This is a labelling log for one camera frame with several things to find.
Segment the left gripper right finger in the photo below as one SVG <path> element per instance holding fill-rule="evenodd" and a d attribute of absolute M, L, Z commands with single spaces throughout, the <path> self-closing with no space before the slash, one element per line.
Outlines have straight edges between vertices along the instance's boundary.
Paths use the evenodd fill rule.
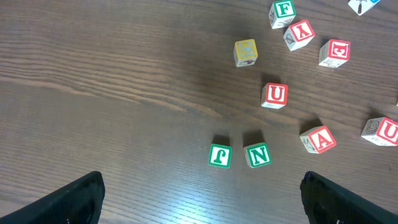
<path fill-rule="evenodd" d="M 396 224 L 397 215 L 360 197 L 314 171 L 300 184 L 305 214 L 310 224 Z"/>

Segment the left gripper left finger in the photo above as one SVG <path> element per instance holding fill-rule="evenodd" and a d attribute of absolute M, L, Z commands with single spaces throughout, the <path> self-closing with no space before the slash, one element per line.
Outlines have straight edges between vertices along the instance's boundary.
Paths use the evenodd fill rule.
<path fill-rule="evenodd" d="M 47 196 L 1 217 L 1 224 L 97 224 L 105 196 L 101 172 L 93 171 Z"/>

